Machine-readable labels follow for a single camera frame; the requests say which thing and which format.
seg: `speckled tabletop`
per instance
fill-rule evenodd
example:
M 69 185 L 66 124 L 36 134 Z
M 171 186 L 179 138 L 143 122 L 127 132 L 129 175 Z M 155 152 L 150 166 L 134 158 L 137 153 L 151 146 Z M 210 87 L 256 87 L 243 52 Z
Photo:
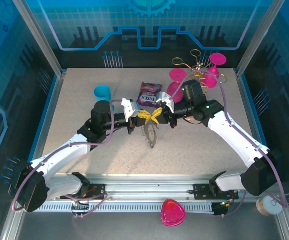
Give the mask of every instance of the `speckled tabletop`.
M 97 102 L 94 89 L 100 84 L 111 88 L 112 99 L 137 100 L 141 82 L 163 85 L 167 91 L 171 80 L 169 68 L 73 68 L 68 69 L 56 106 L 44 155 L 67 140 L 90 118 Z M 224 83 L 228 111 L 233 119 L 251 134 L 233 69 L 220 69 L 228 78 Z M 207 99 L 223 104 L 219 87 L 210 89 Z M 116 106 L 115 113 L 123 108 Z M 168 174 L 215 175 L 222 171 L 245 169 L 243 161 L 220 136 L 201 125 L 191 125 L 183 120 L 171 129 L 159 125 L 157 144 L 150 149 L 142 130 L 132 135 L 127 129 L 117 131 L 111 142 L 77 158 L 61 173 L 82 174 Z

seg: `snack bag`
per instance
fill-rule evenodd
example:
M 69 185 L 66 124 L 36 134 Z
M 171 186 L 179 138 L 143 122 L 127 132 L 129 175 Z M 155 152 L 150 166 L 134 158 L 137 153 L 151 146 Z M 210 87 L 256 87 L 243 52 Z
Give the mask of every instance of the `snack bag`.
M 158 108 L 160 104 L 156 103 L 157 94 L 162 90 L 161 84 L 145 83 L 141 84 L 140 94 L 137 103 L 141 106 Z

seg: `purple cable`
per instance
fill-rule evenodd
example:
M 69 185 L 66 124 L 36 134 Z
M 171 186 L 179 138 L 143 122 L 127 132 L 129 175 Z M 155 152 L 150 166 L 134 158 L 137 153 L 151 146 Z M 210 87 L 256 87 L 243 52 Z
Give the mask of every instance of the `purple cable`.
M 28 176 L 23 180 L 23 182 L 21 183 L 18 191 L 16 192 L 14 199 L 11 203 L 11 209 L 15 212 L 22 210 L 24 207 L 19 207 L 16 208 L 16 203 L 17 200 L 19 198 L 19 195 L 21 193 L 21 191 L 23 190 L 24 186 L 26 185 L 26 183 L 28 182 L 28 180 L 31 178 L 31 176 L 41 167 L 43 166 L 46 162 L 48 162 L 48 160 L 53 157 L 54 155 L 56 155 L 57 153 L 59 153 L 60 151 L 66 149 L 66 148 L 71 148 L 72 146 L 76 146 L 76 145 L 88 145 L 88 146 L 105 146 L 107 145 L 110 140 L 113 137 L 113 133 L 114 133 L 114 129 L 115 129 L 115 114 L 114 114 L 114 110 L 113 110 L 113 103 L 121 103 L 122 100 L 112 100 L 110 102 L 110 114 L 111 114 L 111 131 L 109 134 L 109 137 L 107 139 L 107 141 L 103 142 L 103 143 L 91 143 L 91 142 L 74 142 L 65 146 L 60 147 L 59 149 L 55 150 L 54 152 L 52 152 L 49 156 L 47 156 L 42 162 L 40 162 L 29 174 Z
M 210 74 L 211 76 L 214 77 L 214 79 L 216 79 L 220 89 L 221 89 L 221 93 L 222 93 L 222 97 L 223 97 L 223 106 L 224 106 L 224 115 L 225 118 L 227 119 L 228 123 L 231 125 L 232 122 L 229 118 L 228 115 L 228 111 L 227 111 L 227 99 L 226 99 L 226 94 L 225 94 L 225 90 L 224 87 L 222 86 L 222 84 L 220 83 L 219 79 L 217 78 L 216 75 L 214 75 L 212 72 L 206 70 L 206 69 L 197 69 L 195 71 L 190 72 L 184 79 L 183 81 L 179 84 L 179 87 L 177 88 L 177 90 L 174 92 L 174 94 L 171 96 L 171 100 L 174 98 L 174 96 L 177 94 L 177 92 L 180 90 L 180 88 L 182 87 L 182 85 L 184 84 L 184 82 L 191 77 L 192 75 L 194 75 L 197 72 L 202 72 L 202 73 L 207 73 Z M 235 129 L 241 136 L 243 136 L 255 149 L 258 148 L 258 145 L 255 144 L 248 136 L 246 136 L 239 128 L 237 128 L 235 125 L 231 125 L 233 127 L 233 129 Z M 269 163 L 270 167 L 272 168 L 272 171 L 274 173 L 274 176 L 277 180 L 277 183 L 279 185 L 280 191 L 281 191 L 281 196 L 283 199 L 283 203 L 281 201 L 279 201 L 275 196 L 271 195 L 270 197 L 272 197 L 277 203 L 279 203 L 281 206 L 283 206 L 284 208 L 286 208 L 288 206 L 288 202 L 287 202 L 287 198 L 286 198 L 286 194 L 284 191 L 284 187 L 283 184 L 281 182 L 281 179 L 279 177 L 279 174 L 275 168 L 275 165 L 273 164 L 273 162 L 270 160 L 270 158 L 264 153 L 264 151 L 262 151 L 261 149 L 258 149 L 259 153 L 267 160 L 267 162 Z
M 76 200 L 76 201 L 93 200 L 93 199 L 97 199 L 97 198 L 100 198 L 100 197 L 104 196 L 103 200 L 101 202 L 99 202 L 99 204 L 97 206 L 95 206 L 94 209 L 92 209 L 91 211 L 89 211 L 89 212 L 87 212 L 85 214 L 80 214 L 80 215 L 76 215 L 75 216 L 76 218 L 82 218 L 83 219 L 84 217 L 92 214 L 95 210 L 97 210 L 101 206 L 101 204 L 103 204 L 105 202 L 105 200 L 107 200 L 108 194 L 105 192 L 105 193 L 102 193 L 102 194 L 100 194 L 98 196 L 93 196 L 93 197 L 88 197 L 88 198 L 74 198 L 74 197 L 72 197 L 70 195 L 64 195 L 64 196 L 66 198 L 68 198 L 68 199 L 72 199 L 72 200 Z

